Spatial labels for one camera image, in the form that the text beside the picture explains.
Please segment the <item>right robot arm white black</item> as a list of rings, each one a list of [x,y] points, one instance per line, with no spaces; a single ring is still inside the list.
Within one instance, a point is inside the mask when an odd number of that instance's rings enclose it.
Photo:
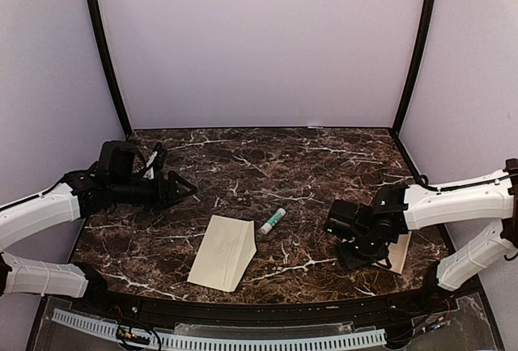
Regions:
[[[431,266],[413,306],[429,314],[474,275],[503,257],[517,256],[517,161],[471,180],[383,187],[368,205],[336,200],[323,229],[338,237],[338,259],[346,270],[378,264],[390,269],[389,247],[413,230],[468,220],[490,224],[463,248]]]

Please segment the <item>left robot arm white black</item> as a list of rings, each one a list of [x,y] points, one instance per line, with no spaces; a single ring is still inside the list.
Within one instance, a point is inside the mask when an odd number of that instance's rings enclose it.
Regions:
[[[10,254],[7,249],[50,227],[85,220],[114,205],[168,209],[197,193],[174,171],[163,172],[168,152],[157,143],[150,158],[136,145],[108,141],[86,170],[70,171],[42,192],[1,208],[1,293],[81,298],[97,315],[114,308],[107,282],[85,263],[54,264]]]

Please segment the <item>cream paper envelope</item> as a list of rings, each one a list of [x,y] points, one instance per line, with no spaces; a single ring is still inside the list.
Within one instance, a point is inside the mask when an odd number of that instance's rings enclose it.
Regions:
[[[187,282],[231,293],[256,252],[254,222],[214,215]]]

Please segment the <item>lined letter paper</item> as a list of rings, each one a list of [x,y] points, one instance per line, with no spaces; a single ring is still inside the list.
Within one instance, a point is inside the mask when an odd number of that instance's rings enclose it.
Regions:
[[[388,258],[375,263],[375,266],[396,273],[397,275],[402,275],[411,237],[412,232],[409,232],[406,235],[400,235],[397,243],[390,243],[388,246]]]

